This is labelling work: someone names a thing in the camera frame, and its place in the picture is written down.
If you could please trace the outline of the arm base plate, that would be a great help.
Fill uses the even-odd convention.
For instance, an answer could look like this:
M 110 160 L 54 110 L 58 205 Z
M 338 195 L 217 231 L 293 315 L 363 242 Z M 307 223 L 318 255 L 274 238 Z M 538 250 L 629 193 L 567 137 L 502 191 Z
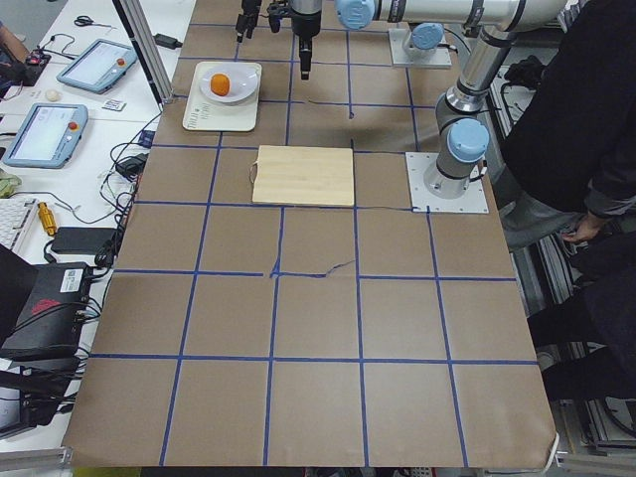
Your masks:
M 489 208 L 477 164 L 463 179 L 449 179 L 437 169 L 436 152 L 406 152 L 411 208 L 417 213 L 488 214 Z
M 389 29 L 394 67 L 448 70 L 452 67 L 451 56 L 441 44 L 430 49 L 419 49 L 412 42 L 409 29 Z

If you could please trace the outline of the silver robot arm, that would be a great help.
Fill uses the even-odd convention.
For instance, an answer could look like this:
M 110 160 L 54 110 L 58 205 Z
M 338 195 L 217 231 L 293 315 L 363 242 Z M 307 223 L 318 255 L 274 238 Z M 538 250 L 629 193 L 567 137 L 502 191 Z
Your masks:
M 476 118 L 490 84 L 522 31 L 555 18 L 563 1 L 337 1 L 340 23 L 361 30 L 374 21 L 416 24 L 457 23 L 477 27 L 479 35 L 452 86 L 438 100 L 435 114 L 440 133 L 436 162 L 423 174 L 434 195 L 455 199 L 464 194 L 469 176 L 488 147 L 488 130 Z
M 237 42 L 251 39 L 260 16 L 261 1 L 242 1 L 241 12 L 236 21 Z M 335 11 L 339 22 L 349 30 L 362 30 L 379 19 L 379 1 L 336 1 Z M 300 75 L 309 80 L 313 39 L 320 33 L 322 21 L 321 1 L 271 1 L 266 8 L 269 29 L 278 33 L 281 21 L 290 19 L 292 32 L 299 46 Z M 410 23 L 403 40 L 405 50 L 410 53 L 432 52 L 440 44 L 444 28 L 438 23 Z

